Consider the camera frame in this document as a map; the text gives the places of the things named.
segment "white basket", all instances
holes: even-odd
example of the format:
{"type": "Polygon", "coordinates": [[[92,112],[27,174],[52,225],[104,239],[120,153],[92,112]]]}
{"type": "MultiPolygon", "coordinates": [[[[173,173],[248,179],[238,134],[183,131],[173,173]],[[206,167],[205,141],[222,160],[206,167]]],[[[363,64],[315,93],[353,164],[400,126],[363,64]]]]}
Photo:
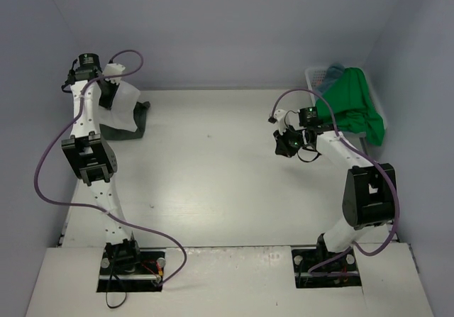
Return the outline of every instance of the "white basket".
{"type": "MultiPolygon", "coordinates": [[[[323,82],[326,76],[326,70],[328,67],[308,67],[306,70],[304,70],[304,74],[306,75],[306,83],[307,87],[309,90],[315,91],[315,89],[323,82]]],[[[372,83],[370,82],[370,79],[368,75],[364,73],[364,76],[366,78],[367,85],[369,86],[369,95],[370,99],[372,99],[372,103],[374,104],[375,110],[378,112],[378,114],[382,117],[383,119],[383,126],[384,129],[386,130],[388,127],[387,124],[387,119],[384,116],[383,108],[382,105],[380,104],[380,101],[378,100],[377,94],[375,93],[375,90],[372,86],[372,83]]],[[[316,98],[313,94],[311,95],[311,100],[312,100],[312,105],[315,106],[316,98]]]]}

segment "gray cloth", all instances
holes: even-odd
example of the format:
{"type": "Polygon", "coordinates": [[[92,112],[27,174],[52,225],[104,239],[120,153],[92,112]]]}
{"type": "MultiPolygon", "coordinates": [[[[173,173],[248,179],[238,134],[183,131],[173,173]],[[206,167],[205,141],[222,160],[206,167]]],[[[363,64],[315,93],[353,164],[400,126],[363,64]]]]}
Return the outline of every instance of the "gray cloth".
{"type": "Polygon", "coordinates": [[[323,94],[326,90],[336,83],[336,81],[342,77],[345,67],[341,63],[333,63],[327,70],[323,82],[316,88],[320,94],[323,94]]]}
{"type": "Polygon", "coordinates": [[[104,124],[100,124],[101,134],[106,140],[122,141],[122,140],[135,140],[142,138],[145,133],[145,126],[147,124],[147,111],[150,108],[150,102],[137,102],[134,107],[134,122],[137,125],[137,130],[132,132],[123,129],[115,129],[104,124]]]}

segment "gray wall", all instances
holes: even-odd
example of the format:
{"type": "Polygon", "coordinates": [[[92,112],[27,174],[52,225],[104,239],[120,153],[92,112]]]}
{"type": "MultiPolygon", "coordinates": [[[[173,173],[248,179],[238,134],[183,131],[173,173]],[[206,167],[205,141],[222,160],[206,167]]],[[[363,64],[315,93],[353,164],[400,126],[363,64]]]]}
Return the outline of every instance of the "gray wall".
{"type": "MultiPolygon", "coordinates": [[[[65,211],[42,202],[33,172],[46,145],[72,116],[60,91],[77,53],[52,0],[0,0],[1,315],[24,316],[46,247],[65,211]]],[[[74,175],[56,149],[42,176],[45,193],[69,199],[74,175]]]]}
{"type": "Polygon", "coordinates": [[[388,118],[375,152],[397,170],[400,236],[437,317],[454,311],[454,0],[401,0],[367,59],[388,118]]]}
{"type": "Polygon", "coordinates": [[[301,84],[308,66],[362,64],[398,0],[55,1],[86,50],[144,53],[135,85],[260,88],[301,84]]]}

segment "white table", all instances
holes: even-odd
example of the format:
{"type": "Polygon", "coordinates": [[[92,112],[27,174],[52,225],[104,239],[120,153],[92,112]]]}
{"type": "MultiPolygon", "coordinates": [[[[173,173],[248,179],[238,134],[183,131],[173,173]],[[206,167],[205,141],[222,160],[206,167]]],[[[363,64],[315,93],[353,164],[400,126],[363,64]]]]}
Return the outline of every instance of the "white table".
{"type": "MultiPolygon", "coordinates": [[[[275,155],[276,126],[267,119],[281,93],[143,91],[141,100],[151,102],[145,136],[110,143],[128,221],[169,233],[187,247],[315,244],[341,217],[346,170],[325,157],[304,164],[275,155]]],[[[298,92],[279,107],[310,105],[309,95],[298,92]]],[[[297,126],[297,116],[289,117],[297,126]]],[[[73,202],[94,199],[81,184],[73,202]]],[[[103,247],[100,216],[72,208],[63,247],[103,247]]],[[[376,228],[361,242],[381,243],[387,233],[386,226],[376,228]]],[[[174,246],[134,234],[143,248],[174,246]]]]}
{"type": "MultiPolygon", "coordinates": [[[[433,317],[406,244],[393,243],[374,258],[357,253],[362,287],[343,289],[296,289],[289,247],[191,249],[187,266],[162,292],[129,294],[113,311],[96,293],[101,254],[49,249],[27,317],[433,317]]],[[[169,249],[166,258],[169,273],[182,253],[169,249]]],[[[122,298],[109,294],[111,304],[122,298]]]]}

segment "plastic basket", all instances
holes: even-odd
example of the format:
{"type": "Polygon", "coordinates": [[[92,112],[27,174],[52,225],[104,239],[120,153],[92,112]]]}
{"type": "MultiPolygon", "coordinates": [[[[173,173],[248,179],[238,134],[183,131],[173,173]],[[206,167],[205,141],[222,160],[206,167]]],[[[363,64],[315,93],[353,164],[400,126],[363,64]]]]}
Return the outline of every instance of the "plastic basket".
{"type": "MultiPolygon", "coordinates": [[[[327,69],[328,69],[328,67],[309,67],[304,71],[304,75],[306,76],[307,87],[309,88],[309,90],[312,90],[312,91],[316,90],[316,88],[323,82],[323,80],[325,79],[327,69]]],[[[372,99],[372,103],[374,104],[375,110],[378,112],[378,114],[383,119],[384,129],[387,129],[387,127],[388,127],[387,119],[384,116],[383,109],[380,104],[380,101],[378,100],[377,94],[375,93],[372,83],[370,82],[370,79],[365,72],[364,72],[364,76],[366,78],[367,85],[369,86],[370,99],[372,99]]],[[[313,94],[310,94],[310,96],[311,96],[312,104],[315,106],[315,102],[316,102],[317,98],[313,94]]]]}

